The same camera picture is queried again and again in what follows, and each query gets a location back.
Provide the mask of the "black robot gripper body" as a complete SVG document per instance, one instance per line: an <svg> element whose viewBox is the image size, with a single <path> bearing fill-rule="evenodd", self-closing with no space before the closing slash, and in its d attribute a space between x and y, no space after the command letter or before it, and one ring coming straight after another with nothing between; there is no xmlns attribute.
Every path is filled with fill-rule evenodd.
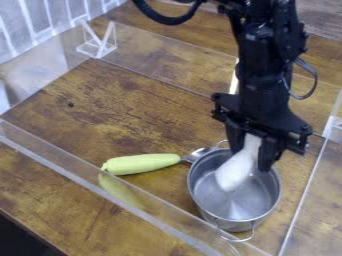
<svg viewBox="0 0 342 256"><path fill-rule="evenodd" d="M309 124L293 114L288 106L289 98L303 99L311 96L291 92L292 65L276 70L267 68L257 74L237 64L237 93L213 93L215 103L212 117L224 123L233 120L245 134L260 140L267 135L283 140L284 150L303 155L307 150L308 136L312 134Z"/></svg>

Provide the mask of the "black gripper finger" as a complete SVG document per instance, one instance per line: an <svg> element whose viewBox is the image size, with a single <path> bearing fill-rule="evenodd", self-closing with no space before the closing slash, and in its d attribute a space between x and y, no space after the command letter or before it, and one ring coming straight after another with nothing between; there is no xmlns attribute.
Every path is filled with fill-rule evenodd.
<svg viewBox="0 0 342 256"><path fill-rule="evenodd" d="M257 151L257 170L268 172L272 164L279 160L284 151L283 140L267 135L261 138L261 144Z"/></svg>
<svg viewBox="0 0 342 256"><path fill-rule="evenodd" d="M240 125L231 119L224 121L227 140L232 153L237 153L244 145L244 131Z"/></svg>

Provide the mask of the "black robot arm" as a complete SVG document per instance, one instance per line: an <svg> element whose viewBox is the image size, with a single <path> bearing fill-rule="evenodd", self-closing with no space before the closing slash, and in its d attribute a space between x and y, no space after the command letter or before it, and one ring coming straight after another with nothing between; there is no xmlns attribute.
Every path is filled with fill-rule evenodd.
<svg viewBox="0 0 342 256"><path fill-rule="evenodd" d="M281 153L305 152L312 127L289 107L292 66L301 63L307 34L297 21L295 0L229 0L237 43L237 93L215 93L212 117L225 125L229 148L239 152L244 137L257 136L257 169L267 171Z"/></svg>

